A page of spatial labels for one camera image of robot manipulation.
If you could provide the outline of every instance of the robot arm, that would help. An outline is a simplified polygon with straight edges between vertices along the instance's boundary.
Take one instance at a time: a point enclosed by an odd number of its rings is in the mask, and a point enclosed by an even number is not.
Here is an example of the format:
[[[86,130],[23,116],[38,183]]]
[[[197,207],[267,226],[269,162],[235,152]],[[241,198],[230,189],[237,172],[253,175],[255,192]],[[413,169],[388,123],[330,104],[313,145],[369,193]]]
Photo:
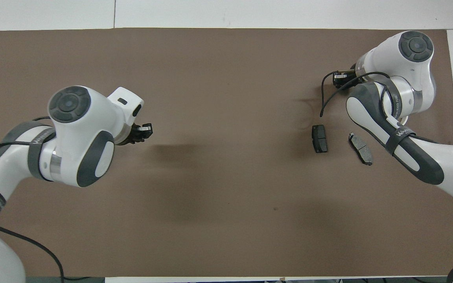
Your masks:
[[[346,103],[349,117],[419,180],[453,197],[453,145],[421,138],[398,122],[433,103],[435,83],[429,71],[433,50],[425,34],[401,32],[363,55],[354,70],[345,71],[340,80],[350,81],[343,76],[358,77],[368,72],[390,76],[371,75],[366,77],[367,82],[355,86]],[[453,283],[453,269],[447,282]]]
[[[453,197],[453,145],[429,142],[401,126],[391,113],[382,110],[391,110],[389,95],[381,95],[383,91],[390,90],[378,82],[356,86],[347,99],[349,117],[419,180]]]
[[[85,187],[101,178],[114,146],[144,141],[151,124],[133,124],[143,100],[125,88],[109,97],[84,86],[56,93],[48,103],[54,127],[37,121],[12,129],[0,147],[0,210],[20,181],[36,177]],[[0,283],[25,282],[22,262],[0,239]]]

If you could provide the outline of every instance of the white table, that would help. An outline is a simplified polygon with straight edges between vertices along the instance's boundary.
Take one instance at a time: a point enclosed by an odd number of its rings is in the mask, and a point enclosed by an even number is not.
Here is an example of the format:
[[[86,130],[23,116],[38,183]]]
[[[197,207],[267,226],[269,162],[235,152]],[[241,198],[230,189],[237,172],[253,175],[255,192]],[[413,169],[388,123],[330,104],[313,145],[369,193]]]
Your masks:
[[[453,0],[0,0],[0,30],[123,27],[446,29],[453,74]],[[279,278],[119,277],[106,282]],[[311,278],[286,277],[291,279]]]

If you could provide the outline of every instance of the brown paper surface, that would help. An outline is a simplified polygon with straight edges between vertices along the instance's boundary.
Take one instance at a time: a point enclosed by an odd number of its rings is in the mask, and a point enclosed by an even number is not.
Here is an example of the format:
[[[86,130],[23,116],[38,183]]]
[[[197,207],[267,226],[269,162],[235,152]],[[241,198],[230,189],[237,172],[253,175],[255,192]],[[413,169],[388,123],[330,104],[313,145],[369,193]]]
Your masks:
[[[23,181],[0,225],[38,240],[67,276],[403,276],[453,267],[453,198],[406,171],[349,120],[346,95],[319,118],[320,81],[390,30],[114,29],[0,32],[0,139],[46,115],[59,89],[145,100],[145,143],[117,147],[87,188]],[[420,136],[453,144],[446,31]],[[331,82],[325,88],[334,90]],[[311,126],[329,152],[316,154]],[[372,166],[349,147],[367,142]],[[40,249],[1,236],[28,276],[57,276]]]

